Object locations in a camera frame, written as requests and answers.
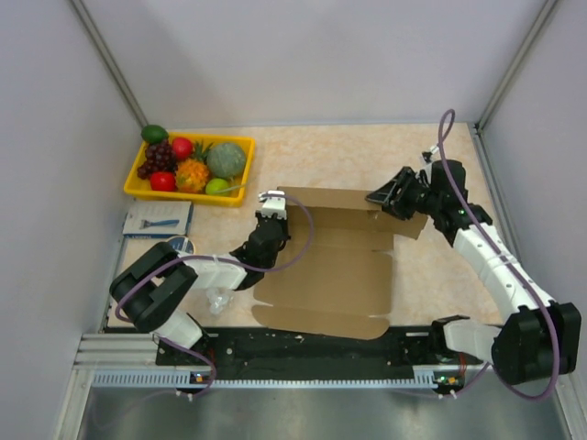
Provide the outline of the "brown cardboard box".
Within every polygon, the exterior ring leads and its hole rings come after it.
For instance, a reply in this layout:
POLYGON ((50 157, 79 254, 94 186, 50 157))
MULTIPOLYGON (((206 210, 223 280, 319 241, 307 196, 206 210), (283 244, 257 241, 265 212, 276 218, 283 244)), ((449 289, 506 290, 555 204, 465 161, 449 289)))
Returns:
POLYGON ((393 245, 419 237, 426 217, 402 221, 366 192, 285 187, 290 240, 254 287, 255 320, 275 330, 372 340, 389 327, 393 245))

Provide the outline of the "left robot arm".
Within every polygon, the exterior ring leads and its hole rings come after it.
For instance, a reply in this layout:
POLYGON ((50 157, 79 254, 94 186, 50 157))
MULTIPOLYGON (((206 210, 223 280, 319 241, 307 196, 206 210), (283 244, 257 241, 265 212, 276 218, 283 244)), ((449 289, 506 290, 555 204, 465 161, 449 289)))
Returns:
POLYGON ((130 323, 143 334, 172 341, 188 363, 207 355, 205 331, 179 305, 189 290, 243 291, 273 270, 290 239, 284 214, 256 213, 256 228, 237 249, 217 258, 188 260, 170 243, 151 247, 110 284, 110 296, 130 323))

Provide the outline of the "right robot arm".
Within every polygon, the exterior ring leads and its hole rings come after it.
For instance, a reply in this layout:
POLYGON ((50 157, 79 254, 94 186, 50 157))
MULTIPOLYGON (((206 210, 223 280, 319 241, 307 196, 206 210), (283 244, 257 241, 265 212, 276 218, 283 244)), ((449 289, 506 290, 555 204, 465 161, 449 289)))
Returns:
POLYGON ((450 246, 469 262, 491 294, 502 326, 454 315, 433 322, 430 356, 450 362, 460 352, 488 362, 505 383, 518 385, 576 369, 581 314, 539 288, 506 248, 492 218, 469 203, 466 171, 461 162, 436 160, 423 169, 401 170, 366 195, 399 220, 428 216, 450 246))

